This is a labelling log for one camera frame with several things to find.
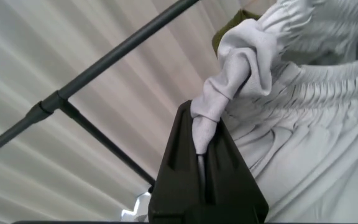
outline clothing rack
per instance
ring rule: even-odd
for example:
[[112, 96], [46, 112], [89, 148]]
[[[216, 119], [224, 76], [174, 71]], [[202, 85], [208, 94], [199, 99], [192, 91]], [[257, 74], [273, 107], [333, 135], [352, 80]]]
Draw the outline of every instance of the clothing rack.
[[34, 105], [23, 119], [0, 135], [0, 148], [31, 125], [48, 118], [55, 110], [60, 109], [153, 187], [155, 179], [84, 117], [68, 99], [196, 2], [198, 0], [178, 0], [72, 81]]

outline black pipe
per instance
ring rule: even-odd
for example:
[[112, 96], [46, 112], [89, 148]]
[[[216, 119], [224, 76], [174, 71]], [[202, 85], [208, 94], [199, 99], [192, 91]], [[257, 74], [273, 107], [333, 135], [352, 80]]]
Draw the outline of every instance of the black pipe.
[[115, 145], [107, 136], [105, 136], [95, 125], [86, 119], [80, 111], [75, 108], [69, 101], [65, 101], [60, 109], [71, 119], [75, 120], [88, 133], [96, 138], [102, 145], [104, 145], [110, 152], [116, 155], [122, 162], [129, 166], [139, 176], [146, 180], [151, 186], [154, 186], [155, 180], [145, 170], [143, 170], [135, 161], [133, 161], [125, 152], [123, 152], [117, 145]]
[[139, 44], [143, 43], [147, 38], [156, 33], [163, 26], [168, 24], [174, 18], [179, 16], [182, 12], [194, 5], [198, 0], [179, 0], [168, 9], [164, 10], [160, 15], [140, 28], [137, 32], [132, 34], [128, 39], [115, 47], [112, 51], [107, 53], [84, 72], [79, 74], [72, 81], [67, 83], [63, 88], [52, 93], [46, 99], [37, 103], [29, 111], [29, 113], [9, 128], [5, 133], [0, 135], [0, 148], [3, 147], [11, 139], [19, 135], [29, 126], [37, 123], [48, 116], [55, 110], [59, 109], [64, 100], [67, 100], [78, 90], [87, 85], [90, 81], [95, 79], [98, 75], [104, 72], [111, 65], [116, 63], [123, 56], [128, 54], [131, 50], [136, 48]]

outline black metal rod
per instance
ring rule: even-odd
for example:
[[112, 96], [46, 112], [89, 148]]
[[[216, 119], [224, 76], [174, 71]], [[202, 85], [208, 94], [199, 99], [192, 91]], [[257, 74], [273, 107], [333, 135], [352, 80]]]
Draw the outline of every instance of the black metal rod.
[[[136, 48], [139, 44], [143, 43], [151, 35], [156, 33], [163, 26], [168, 24], [174, 18], [179, 16], [182, 12], [187, 10], [189, 7], [194, 5], [198, 0], [179, 0], [168, 9], [163, 11], [160, 15], [154, 18], [152, 21], [147, 23], [145, 26], [140, 28], [137, 32], [132, 34], [128, 39], [115, 47], [112, 51], [107, 53], [84, 72], [79, 74], [72, 81], [67, 83], [63, 88], [58, 90], [55, 93], [52, 93], [41, 103], [35, 105], [33, 108], [37, 107], [36, 111], [30, 111], [32, 117], [45, 119], [51, 115], [55, 110], [59, 109], [60, 102], [62, 99], [67, 100], [78, 90], [87, 85], [90, 81], [95, 79], [98, 75], [104, 72], [111, 65], [116, 63], [123, 56], [128, 54], [131, 50]], [[26, 116], [14, 126], [9, 128], [5, 133], [0, 135], [0, 148], [8, 143], [11, 139], [19, 135], [25, 129], [27, 129], [32, 124], [41, 121], [42, 119], [30, 119], [29, 116]]]
[[155, 179], [143, 170], [135, 161], [133, 161], [125, 152], [115, 145], [107, 136], [105, 136], [95, 125], [86, 119], [81, 112], [70, 102], [64, 102], [60, 109], [71, 119], [77, 122], [82, 128], [96, 138], [110, 152], [116, 155], [122, 162], [129, 166], [139, 176], [146, 180], [151, 186], [154, 186]]
[[151, 20], [148, 24], [140, 28], [128, 39], [112, 49], [109, 53], [99, 59], [96, 63], [79, 74], [71, 82], [59, 90], [59, 95], [67, 99], [83, 88], [86, 84], [108, 69], [111, 65], [128, 54], [131, 50], [143, 43], [151, 35], [163, 28], [182, 12], [194, 5], [198, 0], [179, 0], [168, 9], [164, 10], [160, 15]]

